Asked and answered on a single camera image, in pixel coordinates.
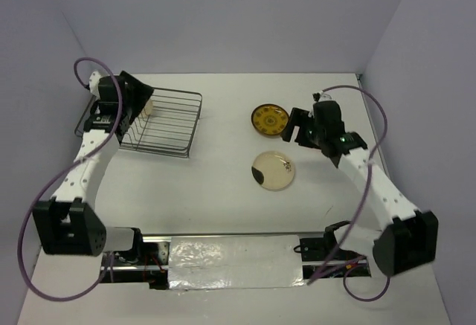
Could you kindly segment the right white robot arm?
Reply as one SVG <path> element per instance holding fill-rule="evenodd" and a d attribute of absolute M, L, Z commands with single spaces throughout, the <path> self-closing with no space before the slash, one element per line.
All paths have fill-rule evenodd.
<path fill-rule="evenodd" d="M 316 102 L 310 112 L 293 108 L 281 137 L 319 149 L 361 192 L 357 211 L 368 207 L 377 219 L 376 230 L 358 226 L 355 219 L 327 227 L 323 244 L 328 257 L 339 259 L 351 251 L 372 259 L 387 277 L 434 261 L 437 217 L 409 201 L 373 162 L 362 137 L 346 131 L 335 101 Z"/>

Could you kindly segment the yellow plate brown rim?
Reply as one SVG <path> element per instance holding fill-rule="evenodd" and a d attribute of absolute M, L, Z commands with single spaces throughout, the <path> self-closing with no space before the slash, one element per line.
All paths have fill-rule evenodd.
<path fill-rule="evenodd" d="M 265 137 L 279 137 L 289 122 L 288 112 L 281 106 L 265 103 L 257 106 L 251 113 L 251 124 Z"/>

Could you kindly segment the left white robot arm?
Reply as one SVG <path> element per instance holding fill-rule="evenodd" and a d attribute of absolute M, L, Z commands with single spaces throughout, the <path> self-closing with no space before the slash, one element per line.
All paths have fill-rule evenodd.
<path fill-rule="evenodd" d="M 153 88 L 122 71 L 114 77 L 90 77 L 96 108 L 83 125 L 79 165 L 68 172 L 47 201 L 33 208 L 33 220 L 49 255 L 96 257 L 118 252 L 128 264 L 145 258 L 146 246 L 137 228 L 108 228 L 94 212 L 94 204 L 106 169 L 143 111 Z"/>

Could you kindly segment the pink floral plate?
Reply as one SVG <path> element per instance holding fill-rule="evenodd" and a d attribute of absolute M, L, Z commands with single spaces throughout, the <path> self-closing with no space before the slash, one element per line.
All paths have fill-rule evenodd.
<path fill-rule="evenodd" d="M 295 163 L 278 151 L 260 153 L 251 165 L 251 174 L 262 188 L 270 191 L 286 189 L 295 178 Z"/>

